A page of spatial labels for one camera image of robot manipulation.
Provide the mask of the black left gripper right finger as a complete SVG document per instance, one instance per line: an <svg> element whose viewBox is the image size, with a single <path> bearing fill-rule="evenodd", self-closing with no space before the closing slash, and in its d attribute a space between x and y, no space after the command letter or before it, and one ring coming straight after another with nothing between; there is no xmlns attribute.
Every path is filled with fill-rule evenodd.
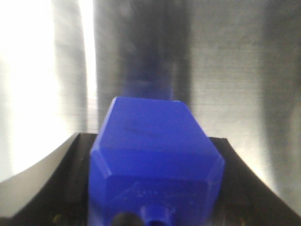
<svg viewBox="0 0 301 226"><path fill-rule="evenodd" d="M210 226L299 226L301 217L271 191L225 138L211 138L225 172Z"/></svg>

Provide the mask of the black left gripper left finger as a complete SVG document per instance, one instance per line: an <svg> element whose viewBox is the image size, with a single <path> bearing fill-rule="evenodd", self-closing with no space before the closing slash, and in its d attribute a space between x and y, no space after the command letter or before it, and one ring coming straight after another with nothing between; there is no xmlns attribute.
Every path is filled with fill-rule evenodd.
<svg viewBox="0 0 301 226"><path fill-rule="evenodd" d="M85 226L89 153L96 134L75 133L0 184L2 226Z"/></svg>

